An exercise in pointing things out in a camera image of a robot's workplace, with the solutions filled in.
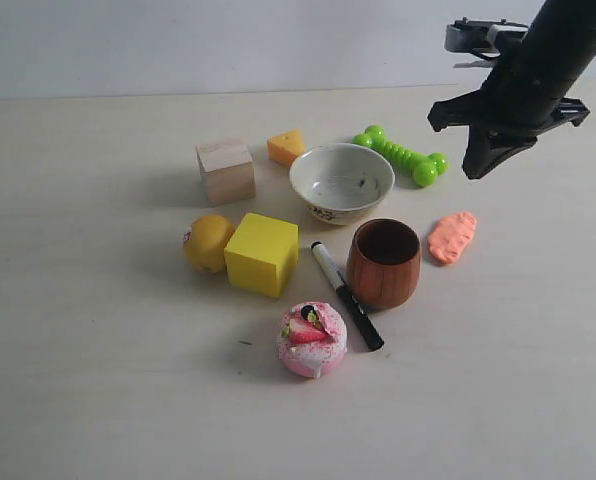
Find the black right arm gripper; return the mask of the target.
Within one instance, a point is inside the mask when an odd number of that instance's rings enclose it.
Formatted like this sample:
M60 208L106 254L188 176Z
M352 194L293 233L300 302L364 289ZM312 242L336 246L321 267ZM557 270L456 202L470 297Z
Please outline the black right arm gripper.
M579 126L590 114L579 99L517 100L476 90L435 102L427 116L432 129L468 128L462 170L470 180L533 146L535 138L563 124Z

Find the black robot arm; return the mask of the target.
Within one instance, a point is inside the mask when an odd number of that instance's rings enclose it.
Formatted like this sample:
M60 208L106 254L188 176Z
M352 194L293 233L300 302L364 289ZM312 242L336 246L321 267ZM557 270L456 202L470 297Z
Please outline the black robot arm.
M428 114L436 132L468 127L462 170L471 180L589 114L567 93L596 57L596 1L546 1L530 25L462 18L447 26L444 47L491 67L477 90L437 101Z

